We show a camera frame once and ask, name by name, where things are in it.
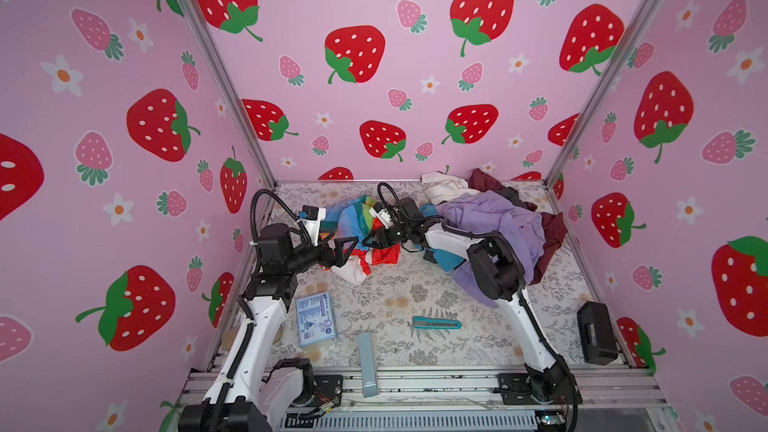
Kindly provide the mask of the bright red cloth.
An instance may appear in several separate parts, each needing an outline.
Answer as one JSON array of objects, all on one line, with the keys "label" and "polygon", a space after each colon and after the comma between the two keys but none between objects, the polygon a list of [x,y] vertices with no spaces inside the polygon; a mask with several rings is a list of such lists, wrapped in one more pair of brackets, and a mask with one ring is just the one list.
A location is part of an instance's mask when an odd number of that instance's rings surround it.
[{"label": "bright red cloth", "polygon": [[[372,231],[384,229],[385,226],[378,219],[375,219],[371,225],[363,225],[358,234],[361,240],[365,239]],[[371,274],[373,267],[386,264],[397,264],[400,258],[401,248],[399,245],[387,249],[364,248],[359,243],[352,252],[352,258],[362,268],[366,275]]]}]

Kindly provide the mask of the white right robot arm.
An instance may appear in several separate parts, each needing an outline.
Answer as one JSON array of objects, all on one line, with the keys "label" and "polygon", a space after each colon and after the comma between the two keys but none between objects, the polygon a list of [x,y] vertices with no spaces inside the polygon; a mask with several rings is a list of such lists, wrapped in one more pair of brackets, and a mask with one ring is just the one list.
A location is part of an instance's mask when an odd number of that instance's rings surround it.
[{"label": "white right robot arm", "polygon": [[396,205],[381,200],[371,214],[383,226],[366,237],[367,247],[387,249],[410,242],[444,250],[469,263],[481,293],[508,317],[518,338],[532,399],[541,404],[580,403],[568,364],[549,343],[530,307],[522,260],[501,232],[470,232],[440,216],[421,216],[411,199]]}]

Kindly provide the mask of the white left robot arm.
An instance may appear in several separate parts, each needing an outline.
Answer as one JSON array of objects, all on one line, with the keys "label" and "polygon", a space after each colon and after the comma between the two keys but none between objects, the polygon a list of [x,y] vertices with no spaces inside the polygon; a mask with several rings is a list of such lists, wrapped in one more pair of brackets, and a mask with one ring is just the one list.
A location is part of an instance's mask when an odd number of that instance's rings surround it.
[{"label": "white left robot arm", "polygon": [[[301,243],[295,245],[292,234]],[[307,359],[283,359],[266,373],[278,330],[288,313],[299,274],[320,265],[342,266],[358,243],[356,237],[312,240],[306,230],[283,223],[257,233],[257,263],[237,297],[244,314],[223,369],[201,403],[183,408],[180,431],[276,431],[288,408],[314,396]]]}]

